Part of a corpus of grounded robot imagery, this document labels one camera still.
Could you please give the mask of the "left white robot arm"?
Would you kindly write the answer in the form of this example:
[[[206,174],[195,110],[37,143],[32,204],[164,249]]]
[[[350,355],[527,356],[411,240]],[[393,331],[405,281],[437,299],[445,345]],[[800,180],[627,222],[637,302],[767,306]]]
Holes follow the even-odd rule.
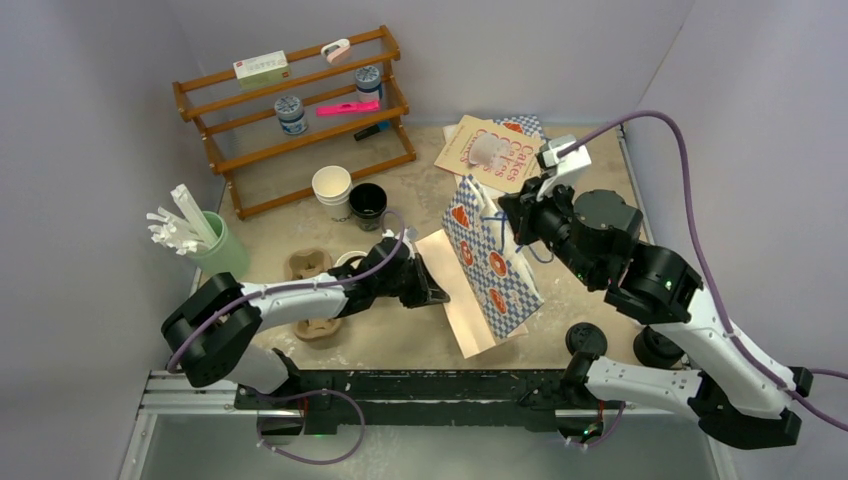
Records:
[[[255,345],[256,334],[306,320],[351,317],[382,297],[408,309],[450,300],[411,243],[391,236],[367,254],[307,279],[241,283],[229,272],[219,273],[163,322],[161,333],[172,350],[167,368],[182,369],[195,388],[228,380],[284,409],[297,399],[296,367],[283,353]]]

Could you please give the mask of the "blue checkered paper bag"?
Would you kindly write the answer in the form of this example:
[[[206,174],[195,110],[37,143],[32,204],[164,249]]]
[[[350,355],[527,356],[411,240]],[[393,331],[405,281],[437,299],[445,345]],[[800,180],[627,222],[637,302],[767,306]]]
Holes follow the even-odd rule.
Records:
[[[527,334],[524,323],[544,304],[513,237],[483,185],[466,176],[442,215],[441,229],[415,242],[450,296],[443,308],[466,359]]]

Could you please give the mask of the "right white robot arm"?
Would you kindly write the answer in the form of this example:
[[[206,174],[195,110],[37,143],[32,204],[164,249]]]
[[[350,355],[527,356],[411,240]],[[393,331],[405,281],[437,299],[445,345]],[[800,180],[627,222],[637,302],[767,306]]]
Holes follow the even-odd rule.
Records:
[[[672,371],[577,352],[561,381],[569,404],[598,399],[674,412],[742,450],[797,442],[802,421],[790,405],[808,394],[811,371],[781,365],[724,324],[689,263],[641,239],[640,210],[611,190],[576,194],[557,186],[544,196],[537,179],[498,203],[518,244],[543,243],[589,291],[602,291],[618,313],[664,336],[695,364]]]

